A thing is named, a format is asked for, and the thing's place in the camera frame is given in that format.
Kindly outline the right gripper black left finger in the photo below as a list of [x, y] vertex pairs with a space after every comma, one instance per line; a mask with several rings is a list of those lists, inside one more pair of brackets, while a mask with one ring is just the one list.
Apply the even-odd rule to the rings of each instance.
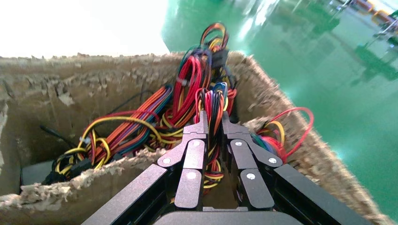
[[207, 141], [207, 113], [201, 111], [198, 123], [183, 128], [181, 143], [157, 161], [169, 172], [166, 187], [168, 192], [175, 193], [174, 205], [177, 209], [202, 209]]

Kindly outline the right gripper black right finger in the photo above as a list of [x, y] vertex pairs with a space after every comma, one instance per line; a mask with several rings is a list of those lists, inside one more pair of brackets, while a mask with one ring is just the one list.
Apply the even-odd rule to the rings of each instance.
[[271, 210], [272, 171], [282, 160], [255, 144], [248, 128], [233, 124], [227, 112], [222, 115], [222, 157], [229, 172], [233, 195], [239, 207]]

